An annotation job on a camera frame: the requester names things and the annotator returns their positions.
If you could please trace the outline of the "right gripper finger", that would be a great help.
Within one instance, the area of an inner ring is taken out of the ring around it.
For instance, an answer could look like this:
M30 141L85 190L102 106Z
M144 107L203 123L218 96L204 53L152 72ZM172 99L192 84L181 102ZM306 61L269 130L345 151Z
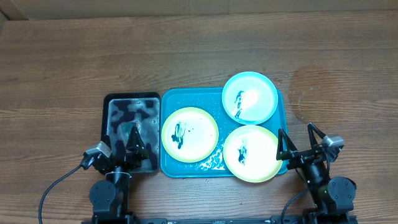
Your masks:
M288 134L280 128L278 130L278 145L277 145L277 155L276 159L292 159L297 152L292 140L289 138Z
M321 140L323 140L326 134L320 131L313 123L308 123L307 129L311 148L321 148L322 145L318 143L315 136L317 135L318 137L320 137Z

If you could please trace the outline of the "pink green sponge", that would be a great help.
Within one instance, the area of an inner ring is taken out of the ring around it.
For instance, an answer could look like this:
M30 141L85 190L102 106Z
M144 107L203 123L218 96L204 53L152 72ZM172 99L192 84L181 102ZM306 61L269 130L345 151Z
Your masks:
M129 137L130 137L131 129L134 126L137 127L137 122L135 122L135 121L122 122L119 125L119 127L118 127L119 136L120 136L120 139L123 141L124 145L127 144Z

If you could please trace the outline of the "yellow plate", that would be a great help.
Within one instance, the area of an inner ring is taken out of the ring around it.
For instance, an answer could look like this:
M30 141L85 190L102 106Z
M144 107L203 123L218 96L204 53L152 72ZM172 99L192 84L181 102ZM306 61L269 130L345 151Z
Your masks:
M273 178L282 161L276 159L278 139L268 129L256 125L232 131L223 146L223 159L237 178L251 183Z
M180 162L204 160L215 149L219 129L215 119L203 109L181 108L162 125L161 140L165 151Z

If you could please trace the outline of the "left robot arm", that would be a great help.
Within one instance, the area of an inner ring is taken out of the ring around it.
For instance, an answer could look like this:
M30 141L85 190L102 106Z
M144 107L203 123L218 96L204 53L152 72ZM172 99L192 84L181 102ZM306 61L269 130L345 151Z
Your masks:
M112 156L111 148L103 141L88 149L83 157L83 167L93 166L105 176L90 189L89 198L93 205L92 223L139 223L139 218L129 210L129 187L131 171L140 168L142 161L149 158L136 126L131 128L125 155Z

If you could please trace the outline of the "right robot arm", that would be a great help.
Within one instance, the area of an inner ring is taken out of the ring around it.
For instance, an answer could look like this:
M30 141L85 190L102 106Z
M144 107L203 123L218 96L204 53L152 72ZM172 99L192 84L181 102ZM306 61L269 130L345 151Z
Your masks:
M336 134L326 135L313 123L307 124L310 149L298 151L288 134L278 130L276 159L287 161L288 170L296 170L307 188L292 197L279 216L271 218L273 223L301 224L355 224L357 217L349 213L354 210L357 186L347 177L330 177L330 165L338 158L344 140ZM314 207L305 208L301 215L287 216L289 205L297 198L310 193Z

